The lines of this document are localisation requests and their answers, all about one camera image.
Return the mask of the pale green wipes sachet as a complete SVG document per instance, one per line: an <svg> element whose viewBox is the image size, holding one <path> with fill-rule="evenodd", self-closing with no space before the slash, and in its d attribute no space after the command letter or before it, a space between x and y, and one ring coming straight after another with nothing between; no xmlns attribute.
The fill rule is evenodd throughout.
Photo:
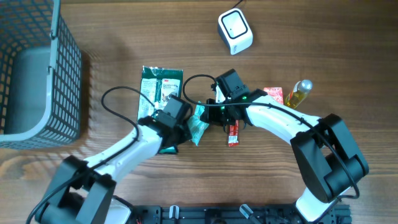
<svg viewBox="0 0 398 224"><path fill-rule="evenodd" d="M188 119L188 127L192 135L191 142L193 142L196 146L200 142L205 130L209 127L208 123L200 120L200 116L204 112L204 106L196 105L194 114Z"/></svg>

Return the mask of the yellow oil bottle silver cap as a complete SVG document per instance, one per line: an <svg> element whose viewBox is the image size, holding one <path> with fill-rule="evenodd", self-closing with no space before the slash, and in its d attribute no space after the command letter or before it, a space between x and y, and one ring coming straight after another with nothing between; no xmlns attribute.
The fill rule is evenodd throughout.
<svg viewBox="0 0 398 224"><path fill-rule="evenodd" d="M297 82L293 90L285 97L284 105L296 109L301 102L306 99L313 88L310 80L301 80Z"/></svg>

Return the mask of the green 3M sponge packet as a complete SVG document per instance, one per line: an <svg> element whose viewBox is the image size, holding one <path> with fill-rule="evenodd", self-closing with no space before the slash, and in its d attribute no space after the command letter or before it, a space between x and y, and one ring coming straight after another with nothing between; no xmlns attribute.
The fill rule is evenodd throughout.
<svg viewBox="0 0 398 224"><path fill-rule="evenodd" d="M189 110L181 100L183 71L159 67L143 67L137 118L156 117L158 110L169 113L171 117L182 121ZM134 130L139 139L134 144L134 153L140 158L150 158L156 154L176 154L177 145L160 145L156 132L143 124Z"/></svg>

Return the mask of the red coffee stick sachet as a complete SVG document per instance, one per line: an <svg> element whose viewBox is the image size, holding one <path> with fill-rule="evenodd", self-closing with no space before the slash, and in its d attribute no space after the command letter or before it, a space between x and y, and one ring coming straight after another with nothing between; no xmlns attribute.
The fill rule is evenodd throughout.
<svg viewBox="0 0 398 224"><path fill-rule="evenodd" d="M239 121L236 120L234 125L229 125L229 133L228 133L229 147L237 146L239 144L238 134L239 134Z"/></svg>

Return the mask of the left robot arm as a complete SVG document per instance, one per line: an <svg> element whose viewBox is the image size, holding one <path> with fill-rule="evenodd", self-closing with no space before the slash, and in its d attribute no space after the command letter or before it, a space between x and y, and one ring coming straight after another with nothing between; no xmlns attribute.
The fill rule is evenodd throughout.
<svg viewBox="0 0 398 224"><path fill-rule="evenodd" d="M163 110L140 118L127 136L107 150L84 160L67 157L27 221L132 223L133 206L114 196L117 183L159 151L191 139L185 116L192 111L191 104L173 96Z"/></svg>

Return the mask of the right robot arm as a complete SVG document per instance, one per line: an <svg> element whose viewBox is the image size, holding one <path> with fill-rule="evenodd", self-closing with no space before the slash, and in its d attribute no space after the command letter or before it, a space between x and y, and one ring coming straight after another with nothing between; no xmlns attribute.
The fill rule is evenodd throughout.
<svg viewBox="0 0 398 224"><path fill-rule="evenodd" d="M306 222L321 220L345 193L369 173L369 166L345 122L335 114L311 116L284 106L265 91L250 91L234 69L216 77L214 99L201 120L225 126L237 121L268 130L292 146L306 189L295 202Z"/></svg>

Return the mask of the pink Kleenex tissue pack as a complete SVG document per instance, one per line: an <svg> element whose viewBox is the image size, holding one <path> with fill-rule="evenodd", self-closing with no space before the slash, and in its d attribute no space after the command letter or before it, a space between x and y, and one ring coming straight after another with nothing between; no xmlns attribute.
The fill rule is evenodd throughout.
<svg viewBox="0 0 398 224"><path fill-rule="evenodd" d="M265 87L264 91L278 103L284 104L282 87Z"/></svg>

